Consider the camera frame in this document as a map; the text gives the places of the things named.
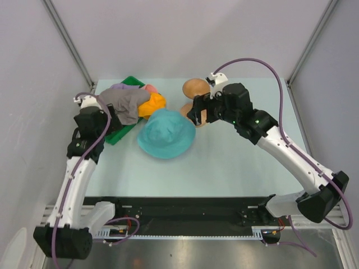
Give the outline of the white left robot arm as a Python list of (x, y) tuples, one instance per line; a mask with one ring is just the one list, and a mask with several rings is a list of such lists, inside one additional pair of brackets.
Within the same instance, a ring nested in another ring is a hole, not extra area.
[(65, 178), (56, 204), (44, 226), (37, 226), (33, 237), (46, 257), (86, 259), (93, 239), (107, 221), (117, 224), (124, 210), (112, 201), (99, 201), (85, 216), (82, 204), (90, 178), (104, 150), (104, 136), (122, 124), (112, 105), (107, 111), (98, 105), (80, 109), (77, 124), (67, 146)]

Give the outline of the grey bucket hat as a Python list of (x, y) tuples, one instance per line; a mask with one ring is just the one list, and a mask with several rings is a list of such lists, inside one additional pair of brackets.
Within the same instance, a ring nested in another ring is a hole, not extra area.
[(150, 99), (143, 89), (106, 89), (99, 96), (107, 105), (112, 104), (119, 121), (126, 126), (137, 123), (138, 107)]

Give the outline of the light blue bucket hat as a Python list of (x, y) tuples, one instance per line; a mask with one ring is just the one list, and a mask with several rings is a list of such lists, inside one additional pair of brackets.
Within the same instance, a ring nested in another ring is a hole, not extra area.
[(137, 143), (152, 157), (173, 159), (191, 147), (195, 136), (195, 126), (180, 112), (159, 109), (140, 130)]

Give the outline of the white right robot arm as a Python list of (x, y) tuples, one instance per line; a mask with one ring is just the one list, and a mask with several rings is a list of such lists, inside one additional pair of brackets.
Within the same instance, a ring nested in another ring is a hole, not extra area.
[(332, 172), (297, 148), (269, 113), (253, 107), (243, 84), (229, 84), (215, 96), (209, 93), (195, 96), (187, 116), (199, 125), (203, 110), (207, 123), (223, 120), (232, 124), (241, 137), (271, 154), (302, 185), (301, 192), (269, 196), (259, 210), (263, 224), (271, 225), (279, 217), (291, 214), (301, 214), (320, 223), (340, 201), (340, 194), (349, 182), (348, 175), (343, 171)]

